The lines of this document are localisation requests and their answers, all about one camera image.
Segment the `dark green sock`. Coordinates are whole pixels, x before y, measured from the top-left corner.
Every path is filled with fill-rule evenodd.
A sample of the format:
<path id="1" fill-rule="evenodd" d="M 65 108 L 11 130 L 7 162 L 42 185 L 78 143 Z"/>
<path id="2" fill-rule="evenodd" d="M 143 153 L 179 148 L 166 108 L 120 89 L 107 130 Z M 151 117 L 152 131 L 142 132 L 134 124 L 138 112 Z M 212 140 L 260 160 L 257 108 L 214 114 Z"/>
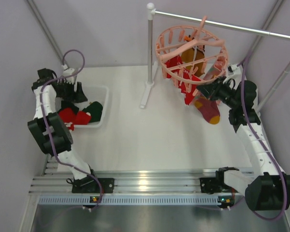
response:
<path id="1" fill-rule="evenodd" d="M 102 111 L 103 111 L 103 105 L 97 101 L 83 108 L 83 112 L 89 113 L 91 116 L 89 123 L 99 122 L 101 120 Z"/>

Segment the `pink round clip hanger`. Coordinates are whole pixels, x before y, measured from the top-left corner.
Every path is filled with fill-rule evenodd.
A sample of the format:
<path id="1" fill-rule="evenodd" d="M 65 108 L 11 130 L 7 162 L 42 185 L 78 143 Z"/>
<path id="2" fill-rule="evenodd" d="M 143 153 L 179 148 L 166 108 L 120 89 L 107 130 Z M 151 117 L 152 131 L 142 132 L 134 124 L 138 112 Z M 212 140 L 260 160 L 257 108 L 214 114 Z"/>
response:
<path id="1" fill-rule="evenodd" d="M 199 26 L 164 30 L 154 46 L 163 77 L 171 79 L 186 96 L 199 95 L 197 86 L 225 74 L 228 65 L 225 41 L 204 28 L 206 19 L 204 16 Z"/>

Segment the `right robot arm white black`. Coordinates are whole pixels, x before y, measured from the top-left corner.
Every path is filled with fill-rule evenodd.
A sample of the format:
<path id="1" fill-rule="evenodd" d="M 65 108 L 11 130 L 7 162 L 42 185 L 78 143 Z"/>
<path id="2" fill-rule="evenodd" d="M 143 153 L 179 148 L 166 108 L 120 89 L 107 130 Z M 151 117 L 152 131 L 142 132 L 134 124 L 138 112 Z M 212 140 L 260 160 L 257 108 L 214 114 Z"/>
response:
<path id="1" fill-rule="evenodd" d="M 232 79 L 219 77 L 197 90 L 210 101 L 220 100 L 229 110 L 229 122 L 241 141 L 253 168 L 254 178 L 246 177 L 238 168 L 224 167 L 216 171 L 215 185 L 220 191 L 230 188 L 242 194 L 252 211 L 287 210 L 290 205 L 290 175 L 273 157 L 265 139 L 260 118 L 254 110 L 257 86 L 244 80 L 231 87 Z"/>

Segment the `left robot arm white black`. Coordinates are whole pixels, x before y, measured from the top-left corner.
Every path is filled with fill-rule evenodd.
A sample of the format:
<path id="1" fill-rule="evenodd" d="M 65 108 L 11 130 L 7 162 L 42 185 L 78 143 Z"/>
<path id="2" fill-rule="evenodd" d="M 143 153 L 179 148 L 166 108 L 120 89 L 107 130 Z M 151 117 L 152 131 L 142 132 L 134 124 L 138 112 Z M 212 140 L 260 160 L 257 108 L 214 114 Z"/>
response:
<path id="1" fill-rule="evenodd" d="M 31 87 L 36 97 L 36 109 L 33 119 L 28 122 L 28 129 L 44 154 L 55 157 L 59 164 L 70 169 L 73 174 L 70 184 L 94 192 L 99 188 L 99 180 L 90 165 L 72 147 L 70 130 L 55 107 L 57 98 L 69 103 L 86 101 L 82 85 L 58 78 L 53 70 L 46 68 L 38 70 L 38 77 Z"/>

